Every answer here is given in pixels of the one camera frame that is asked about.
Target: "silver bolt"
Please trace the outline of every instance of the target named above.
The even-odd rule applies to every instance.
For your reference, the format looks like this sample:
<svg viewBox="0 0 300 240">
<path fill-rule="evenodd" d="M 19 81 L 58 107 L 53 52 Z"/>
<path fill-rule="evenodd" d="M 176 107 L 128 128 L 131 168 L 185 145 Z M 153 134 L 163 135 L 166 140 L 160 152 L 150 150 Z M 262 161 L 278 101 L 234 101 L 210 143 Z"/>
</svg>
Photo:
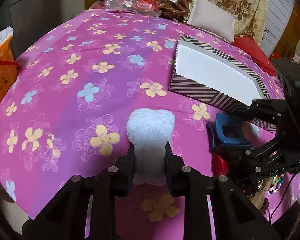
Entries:
<svg viewBox="0 0 300 240">
<path fill-rule="evenodd" d="M 228 177 L 227 177 L 226 175 L 220 175 L 220 176 L 219 176 L 219 180 L 220 180 L 221 182 L 227 182 L 227 181 L 228 181 Z"/>
<path fill-rule="evenodd" d="M 80 175 L 73 175 L 72 177 L 71 177 L 71 180 L 73 181 L 73 182 L 77 182 L 77 181 L 79 181 L 81 179 L 81 176 Z"/>
<path fill-rule="evenodd" d="M 108 168 L 108 171 L 111 172 L 111 173 L 116 172 L 117 170 L 118 170 L 118 168 L 116 166 L 111 166 L 111 167 Z"/>
<path fill-rule="evenodd" d="M 190 171 L 191 171 L 191 168 L 190 168 L 189 166 L 183 166 L 183 167 L 181 168 L 181 170 L 182 170 L 183 172 L 190 172 Z"/>
</svg>

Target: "bed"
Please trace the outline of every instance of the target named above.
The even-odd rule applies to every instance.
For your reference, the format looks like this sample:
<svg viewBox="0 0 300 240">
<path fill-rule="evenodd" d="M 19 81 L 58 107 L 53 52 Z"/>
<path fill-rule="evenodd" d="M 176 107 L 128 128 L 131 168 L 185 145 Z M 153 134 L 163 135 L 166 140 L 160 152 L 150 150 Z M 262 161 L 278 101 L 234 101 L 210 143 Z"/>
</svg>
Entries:
<svg viewBox="0 0 300 240">
<path fill-rule="evenodd" d="M 212 176 L 205 124 L 222 111 L 168 90 L 181 34 L 231 55 L 261 77 L 271 98 L 283 98 L 275 77 L 242 50 L 210 34 L 130 12 L 84 11 L 19 57 L 22 70 L 0 104 L 0 182 L 30 218 L 71 176 L 94 176 L 126 154 L 127 118 L 137 108 L 172 111 L 173 153 Z M 243 129 L 255 146 L 274 136 L 249 122 Z M 285 176 L 279 192 L 267 196 L 270 213 L 290 177 Z M 273 222 L 299 196 L 300 174 Z M 165 185 L 134 186 L 128 198 L 116 200 L 116 217 L 123 240 L 141 235 L 151 240 L 183 239 L 183 199 L 172 198 Z"/>
</svg>

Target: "orange basket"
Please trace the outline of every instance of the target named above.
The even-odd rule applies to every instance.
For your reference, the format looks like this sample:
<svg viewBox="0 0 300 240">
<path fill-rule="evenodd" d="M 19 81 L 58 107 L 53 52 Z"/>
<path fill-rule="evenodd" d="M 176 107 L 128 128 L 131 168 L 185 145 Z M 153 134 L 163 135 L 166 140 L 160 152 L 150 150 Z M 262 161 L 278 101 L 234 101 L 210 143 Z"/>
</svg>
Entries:
<svg viewBox="0 0 300 240">
<path fill-rule="evenodd" d="M 10 49 L 11 39 L 12 37 L 8 38 L 0 45 L 0 60 L 14 62 Z M 18 70 L 16 66 L 0 65 L 0 102 L 11 85 L 16 81 L 17 76 Z"/>
</svg>

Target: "white fluffy towel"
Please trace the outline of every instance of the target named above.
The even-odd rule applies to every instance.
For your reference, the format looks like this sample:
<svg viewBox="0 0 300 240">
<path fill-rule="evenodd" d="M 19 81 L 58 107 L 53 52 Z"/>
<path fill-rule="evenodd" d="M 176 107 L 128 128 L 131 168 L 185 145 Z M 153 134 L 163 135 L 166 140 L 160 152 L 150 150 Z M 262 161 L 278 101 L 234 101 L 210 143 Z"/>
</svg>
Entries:
<svg viewBox="0 0 300 240">
<path fill-rule="evenodd" d="M 130 114 L 127 135 L 135 154 L 133 184 L 166 183 L 165 146 L 171 140 L 175 119 L 172 112 L 164 109 L 140 108 Z"/>
</svg>

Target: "red cushion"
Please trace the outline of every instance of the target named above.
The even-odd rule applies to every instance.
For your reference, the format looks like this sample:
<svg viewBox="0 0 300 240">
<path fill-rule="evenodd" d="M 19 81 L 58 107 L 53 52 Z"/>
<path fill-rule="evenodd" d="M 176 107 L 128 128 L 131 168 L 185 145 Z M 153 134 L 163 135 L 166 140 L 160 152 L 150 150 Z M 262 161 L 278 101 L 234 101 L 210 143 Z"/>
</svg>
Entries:
<svg viewBox="0 0 300 240">
<path fill-rule="evenodd" d="M 266 54 L 264 54 L 261 48 L 255 43 L 252 37 L 244 36 L 234 38 L 234 41 L 231 44 L 249 54 L 252 57 L 253 61 L 269 75 L 275 76 L 273 65 L 271 64 Z"/>
</svg>

